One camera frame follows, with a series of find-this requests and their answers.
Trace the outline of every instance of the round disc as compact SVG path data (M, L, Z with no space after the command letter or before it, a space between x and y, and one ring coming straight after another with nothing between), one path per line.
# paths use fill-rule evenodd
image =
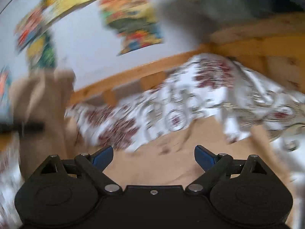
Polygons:
M256 173L219 182L210 200L225 218L251 226L282 222L292 208L292 195L280 181Z
M26 222L49 227L79 221L97 201L97 191L90 183L55 173L27 181L16 194L15 206Z

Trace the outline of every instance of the screw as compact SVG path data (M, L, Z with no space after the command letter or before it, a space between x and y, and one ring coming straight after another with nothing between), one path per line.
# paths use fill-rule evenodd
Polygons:
M157 191L157 190L151 190L150 193L151 193L151 194L157 194L158 191Z
M203 190L203 187L200 184L191 184L189 185L189 190L193 192L199 192Z
M119 185L116 184L108 184L105 186L105 190L108 192L116 192L120 189Z

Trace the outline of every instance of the beige blanket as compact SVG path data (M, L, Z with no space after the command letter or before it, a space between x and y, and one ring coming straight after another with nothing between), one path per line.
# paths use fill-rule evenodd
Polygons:
M11 86L14 119L43 121L46 127L44 133L20 138L20 169L25 178L50 154L66 159L98 150L82 142L76 145L76 122L64 118L73 80L72 72L41 72ZM182 184L185 187L203 174L194 159L194 147L201 144L215 154L225 152L235 159L259 155L292 192L289 171L272 151L266 130L261 125L254 126L251 133L250 138L228 145L221 126L213 117L198 119L187 129L162 136L134 153L115 152L114 160L104 173L123 188L127 184ZM292 213L287 220L289 225L291 222Z

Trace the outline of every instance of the floral bedsheet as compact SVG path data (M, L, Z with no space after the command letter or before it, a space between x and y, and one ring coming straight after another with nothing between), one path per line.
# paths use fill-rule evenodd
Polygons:
M110 144L127 151L184 129L199 117L214 115L229 142L248 137L252 125L263 123L270 144L293 170L298 193L305 194L305 95L286 90L234 59L194 56L157 89L133 95L113 108L77 104L67 115L77 118L88 145ZM299 223L297 219L294 228L300 228Z

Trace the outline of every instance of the red floral pattern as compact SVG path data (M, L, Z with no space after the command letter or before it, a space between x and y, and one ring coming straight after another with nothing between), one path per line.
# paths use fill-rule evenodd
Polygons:
M175 115L172 119L171 119L171 123L173 126L178 126L181 123L181 118L179 115Z
M112 107L105 107L103 109L89 110L86 112L86 117L91 126L97 127L103 123L107 118L113 115Z
M287 116L289 116L289 114L282 111L277 111L274 112L273 116L276 117L277 119L285 119Z
M233 89L234 76L232 68L225 62L213 59L201 59L194 80L199 82L197 88L211 87L217 89L228 87Z
M139 130L135 122L134 118L130 120L118 119L100 134L99 145L101 147L111 145L114 149L126 149L132 144L132 136Z

